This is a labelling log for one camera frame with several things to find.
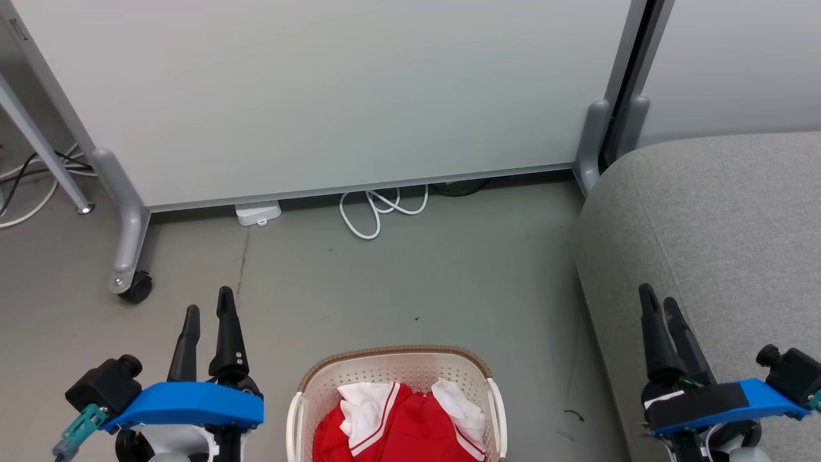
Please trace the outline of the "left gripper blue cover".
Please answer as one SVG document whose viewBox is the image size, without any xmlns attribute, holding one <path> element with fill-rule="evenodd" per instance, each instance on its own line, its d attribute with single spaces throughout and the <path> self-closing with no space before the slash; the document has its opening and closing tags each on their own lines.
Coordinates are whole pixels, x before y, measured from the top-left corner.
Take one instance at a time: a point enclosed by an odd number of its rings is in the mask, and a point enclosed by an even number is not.
<svg viewBox="0 0 821 462">
<path fill-rule="evenodd" d="M 232 387 L 250 373 L 237 304 L 230 287 L 220 287 L 215 355 L 208 374 L 220 383 L 197 380 L 200 311 L 188 306 L 174 348 L 168 381 L 138 395 L 119 416 L 103 424 L 144 438 L 147 461 L 243 461 L 249 437 L 264 421 L 263 398 Z"/>
</svg>

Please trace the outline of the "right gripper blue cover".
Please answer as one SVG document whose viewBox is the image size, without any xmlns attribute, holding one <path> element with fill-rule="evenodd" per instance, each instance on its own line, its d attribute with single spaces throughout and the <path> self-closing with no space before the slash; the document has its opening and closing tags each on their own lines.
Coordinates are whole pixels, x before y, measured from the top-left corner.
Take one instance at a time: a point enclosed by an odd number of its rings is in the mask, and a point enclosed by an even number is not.
<svg viewBox="0 0 821 462">
<path fill-rule="evenodd" d="M 665 298 L 665 325 L 653 287 L 640 284 L 638 293 L 648 380 L 675 384 L 684 375 L 683 363 L 689 380 L 707 385 L 645 402 L 649 432 L 662 442 L 670 460 L 710 461 L 709 440 L 729 424 L 771 417 L 801 420 L 810 415 L 809 407 L 799 406 L 759 379 L 711 385 L 716 383 L 715 375 L 677 301 Z"/>
</svg>

